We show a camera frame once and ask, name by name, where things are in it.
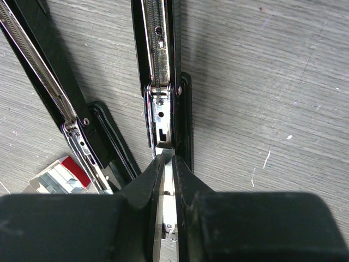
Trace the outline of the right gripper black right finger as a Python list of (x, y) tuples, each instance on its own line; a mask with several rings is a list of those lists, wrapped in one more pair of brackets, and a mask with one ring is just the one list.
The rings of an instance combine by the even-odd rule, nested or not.
[(179, 261), (348, 261), (326, 203), (306, 192), (216, 192), (172, 158)]

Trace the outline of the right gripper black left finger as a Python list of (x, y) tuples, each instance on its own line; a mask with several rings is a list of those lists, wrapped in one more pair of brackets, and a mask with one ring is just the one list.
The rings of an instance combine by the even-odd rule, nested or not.
[(165, 159), (105, 194), (1, 197), (1, 261), (158, 261)]

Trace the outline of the black stapler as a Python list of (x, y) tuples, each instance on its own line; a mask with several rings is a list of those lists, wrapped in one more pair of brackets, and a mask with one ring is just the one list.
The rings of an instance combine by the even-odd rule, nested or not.
[(193, 168), (191, 76), (181, 67), (180, 1), (131, 1), (141, 94), (152, 155), (164, 155), (163, 238), (176, 241), (172, 157)]
[(140, 168), (107, 106), (85, 101), (44, 2), (1, 1), (1, 30), (98, 193), (136, 179)]

